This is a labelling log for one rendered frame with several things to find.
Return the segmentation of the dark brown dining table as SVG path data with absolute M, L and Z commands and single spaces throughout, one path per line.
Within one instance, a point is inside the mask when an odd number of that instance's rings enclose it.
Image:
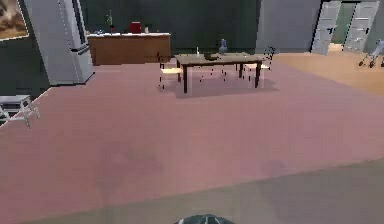
M 197 54 L 175 55 L 177 67 L 183 69 L 183 90 L 188 93 L 188 68 L 196 66 L 215 66 L 215 65 L 238 65 L 238 77 L 243 77 L 243 71 L 246 64 L 260 63 L 263 61 L 261 56 L 249 55 L 243 53 L 225 53 L 215 54 L 218 56 L 217 60 L 208 61 L 204 55 L 197 57 Z

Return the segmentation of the white metal stool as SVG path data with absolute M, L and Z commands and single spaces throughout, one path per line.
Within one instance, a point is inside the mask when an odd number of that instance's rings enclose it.
M 30 127 L 32 114 L 40 118 L 39 109 L 32 105 L 29 95 L 0 96 L 0 122 L 23 120 Z

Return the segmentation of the pale wooden chair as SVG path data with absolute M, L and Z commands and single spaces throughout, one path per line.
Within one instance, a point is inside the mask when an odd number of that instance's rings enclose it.
M 262 59 L 263 61 L 260 63 L 253 63 L 253 64 L 246 64 L 245 67 L 251 71 L 255 71 L 255 87 L 258 87 L 259 81 L 260 81 L 260 76 L 261 76 L 261 71 L 262 70 L 270 70 L 272 61 L 273 61 L 273 56 L 275 55 L 276 49 L 272 46 L 267 46 L 266 49 L 264 50 Z
M 159 77 L 159 86 L 164 89 L 165 88 L 165 78 L 169 75 L 177 75 L 177 81 L 181 81 L 181 74 L 183 73 L 183 69 L 180 67 L 174 68 L 166 68 L 165 63 L 163 62 L 163 57 L 160 53 L 157 53 L 157 61 L 159 63 L 159 68 L 161 70 L 161 75 Z

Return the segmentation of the grey fridge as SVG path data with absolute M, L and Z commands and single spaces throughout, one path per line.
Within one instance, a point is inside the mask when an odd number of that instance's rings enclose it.
M 52 86 L 85 84 L 93 75 L 86 36 L 81 39 L 72 0 L 25 0 Z

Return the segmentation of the grey wheeled frame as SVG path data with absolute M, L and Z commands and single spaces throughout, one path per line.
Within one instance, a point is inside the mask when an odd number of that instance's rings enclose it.
M 379 39 L 377 41 L 377 46 L 375 50 L 371 53 L 368 53 L 360 62 L 359 66 L 362 66 L 364 64 L 364 61 L 366 58 L 370 58 L 369 67 L 373 68 L 375 66 L 375 61 L 379 54 L 384 50 L 384 40 Z

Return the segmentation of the white room door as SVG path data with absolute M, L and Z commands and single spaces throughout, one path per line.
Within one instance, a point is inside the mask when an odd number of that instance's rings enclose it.
M 316 25 L 315 35 L 312 42 L 311 52 L 314 54 L 326 55 L 329 50 L 333 33 L 328 34 L 327 29 L 337 27 L 336 22 L 340 11 L 340 1 L 324 1 Z
M 344 42 L 344 51 L 362 52 L 364 50 L 379 4 L 379 1 L 356 4 Z

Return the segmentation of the brown kitchen counter cabinet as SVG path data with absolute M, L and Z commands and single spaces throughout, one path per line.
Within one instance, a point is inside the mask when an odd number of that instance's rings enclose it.
M 94 65 L 168 62 L 170 33 L 90 34 L 87 36 Z

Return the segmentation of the green house plant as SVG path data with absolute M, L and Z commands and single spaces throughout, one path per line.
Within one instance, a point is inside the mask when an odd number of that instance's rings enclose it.
M 112 16 L 112 10 L 109 10 L 109 13 L 107 14 L 107 24 L 109 25 L 110 33 L 115 32 L 115 27 L 113 23 L 113 16 Z

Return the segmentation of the framed brown picture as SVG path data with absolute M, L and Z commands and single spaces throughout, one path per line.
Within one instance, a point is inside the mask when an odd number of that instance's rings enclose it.
M 28 36 L 28 28 L 19 1 L 0 0 L 0 41 Z

